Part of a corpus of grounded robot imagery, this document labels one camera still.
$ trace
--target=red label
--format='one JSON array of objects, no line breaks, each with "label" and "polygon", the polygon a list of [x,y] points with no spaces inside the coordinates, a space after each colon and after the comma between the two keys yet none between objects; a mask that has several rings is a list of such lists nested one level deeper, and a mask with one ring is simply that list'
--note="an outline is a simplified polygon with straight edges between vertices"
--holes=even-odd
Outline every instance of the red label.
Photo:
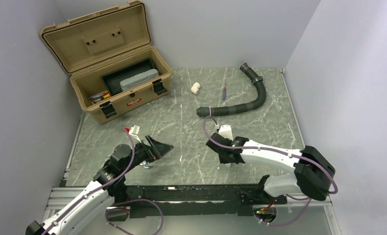
[{"label": "red label", "polygon": [[133,105],[133,104],[139,102],[140,100],[142,100],[142,98],[135,99],[135,100],[131,101],[130,103],[128,103],[127,106]]}]

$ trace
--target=open toolbox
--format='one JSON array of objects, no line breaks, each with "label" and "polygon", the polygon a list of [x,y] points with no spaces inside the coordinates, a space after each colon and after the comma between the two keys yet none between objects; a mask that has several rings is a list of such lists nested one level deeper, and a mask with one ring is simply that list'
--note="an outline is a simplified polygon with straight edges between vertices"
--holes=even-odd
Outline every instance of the open toolbox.
[{"label": "open toolbox", "polygon": [[[172,70],[150,45],[141,1],[45,27],[41,37],[63,70],[71,74],[82,110],[100,124],[171,91]],[[104,91],[110,97],[97,103],[90,99]]]}]

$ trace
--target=gray marble tabletop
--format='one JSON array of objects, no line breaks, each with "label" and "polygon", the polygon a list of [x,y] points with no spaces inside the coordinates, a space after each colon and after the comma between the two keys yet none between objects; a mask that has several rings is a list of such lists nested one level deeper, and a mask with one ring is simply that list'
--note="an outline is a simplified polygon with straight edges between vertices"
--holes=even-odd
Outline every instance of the gray marble tabletop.
[{"label": "gray marble tabletop", "polygon": [[[279,69],[255,69],[264,78],[267,99],[263,107],[240,115],[218,117],[220,125],[230,124],[233,135],[281,148],[303,148],[302,140]],[[192,84],[201,84],[198,95]],[[222,100],[226,82],[227,97]],[[265,174],[282,172],[260,164],[219,164],[218,155],[209,149],[203,131],[199,106],[222,107],[250,102],[256,89],[238,68],[176,68],[172,92],[104,125],[85,115],[75,146],[67,186],[85,186],[118,144],[129,141],[124,127],[139,125],[139,137],[151,135],[174,149],[151,169],[141,166],[126,174],[127,185],[187,185],[257,183]],[[216,130],[210,122],[209,133]]]}]

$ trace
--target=gray wall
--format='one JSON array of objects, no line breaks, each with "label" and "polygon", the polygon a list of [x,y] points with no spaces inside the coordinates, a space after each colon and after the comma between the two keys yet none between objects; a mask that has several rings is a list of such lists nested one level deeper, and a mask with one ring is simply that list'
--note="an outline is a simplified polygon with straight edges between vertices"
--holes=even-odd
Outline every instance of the gray wall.
[{"label": "gray wall", "polygon": [[306,144],[337,170],[343,234],[387,234],[387,0],[322,0],[286,82]]},{"label": "gray wall", "polygon": [[[56,0],[68,19],[126,0]],[[320,0],[145,0],[153,44],[172,67],[284,68]]]},{"label": "gray wall", "polygon": [[0,0],[0,235],[42,219],[78,126],[69,79],[39,39],[63,20],[52,0]]}]

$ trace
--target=black latch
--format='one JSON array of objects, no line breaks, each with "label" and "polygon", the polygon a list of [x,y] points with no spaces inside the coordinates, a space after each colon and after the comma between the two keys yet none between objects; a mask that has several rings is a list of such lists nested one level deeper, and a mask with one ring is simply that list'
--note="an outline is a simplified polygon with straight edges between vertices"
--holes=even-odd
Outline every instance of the black latch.
[{"label": "black latch", "polygon": [[163,86],[162,80],[159,79],[159,80],[153,82],[153,91],[157,95],[161,95],[161,94],[167,92],[168,90]]},{"label": "black latch", "polygon": [[110,101],[101,104],[100,108],[101,108],[102,112],[104,113],[105,118],[111,118],[112,116],[117,114],[116,110],[113,107],[113,104],[110,103]]}]

